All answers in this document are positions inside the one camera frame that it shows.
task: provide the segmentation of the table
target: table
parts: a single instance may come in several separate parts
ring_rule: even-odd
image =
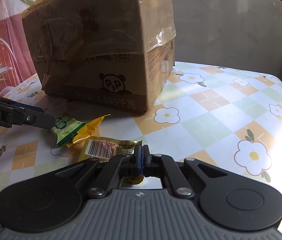
[[[152,154],[197,158],[282,193],[282,82],[272,75],[176,62],[153,108],[142,116],[45,95],[37,75],[6,97],[54,116],[67,111],[84,122],[111,114],[94,135],[143,140]],[[0,127],[0,191],[78,160],[83,143],[58,148],[55,142],[49,130]],[[145,180],[138,186],[154,184]]]

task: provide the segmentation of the green candy wrapper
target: green candy wrapper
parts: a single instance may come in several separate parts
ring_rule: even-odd
[[[84,122],[75,120],[68,113],[55,118],[56,122],[51,132],[57,137],[57,145],[62,146],[72,139],[73,135],[85,125]]]

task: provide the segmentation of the yellow candy wrapper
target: yellow candy wrapper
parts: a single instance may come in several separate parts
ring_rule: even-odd
[[[107,162],[114,155],[133,154],[135,145],[142,145],[142,141],[90,136],[84,143],[78,162],[91,157],[100,159],[100,162]]]
[[[81,143],[82,141],[86,140],[89,138],[97,129],[97,127],[100,125],[100,123],[103,121],[103,119],[109,116],[109,114],[101,116],[97,119],[94,119],[88,123],[86,123],[83,127],[81,127],[78,131],[77,134],[74,135],[72,138],[72,141],[68,142],[66,146],[69,148],[73,144]]]
[[[138,185],[140,184],[144,179],[144,176],[139,176],[139,177],[126,177],[124,179],[124,182],[126,184],[129,184],[129,185]]]

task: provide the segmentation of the snack wrapper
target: snack wrapper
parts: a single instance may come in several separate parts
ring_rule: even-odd
[[[126,177],[124,179],[124,182],[126,184],[129,184],[129,185],[138,185],[140,184],[144,179],[144,176],[139,176],[139,177]]]
[[[95,132],[103,119],[108,115],[109,114],[101,116],[97,119],[92,120],[91,122],[86,123],[77,131],[77,134],[74,135],[72,141],[68,142],[66,146],[71,147],[73,144],[81,143],[82,141],[89,138]]]
[[[90,136],[82,148],[78,162],[91,157],[100,159],[100,162],[107,162],[114,155],[133,154],[135,145],[142,145],[142,141],[122,141]]]
[[[55,120],[51,132],[57,137],[57,145],[59,147],[68,142],[85,124],[84,122],[74,119],[68,113],[56,117]]]

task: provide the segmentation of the panda logo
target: panda logo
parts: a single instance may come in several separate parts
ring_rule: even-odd
[[[104,75],[100,73],[99,78],[102,80],[102,87],[100,89],[107,93],[118,93],[119,95],[132,94],[130,91],[125,90],[124,82],[126,79],[123,75]]]

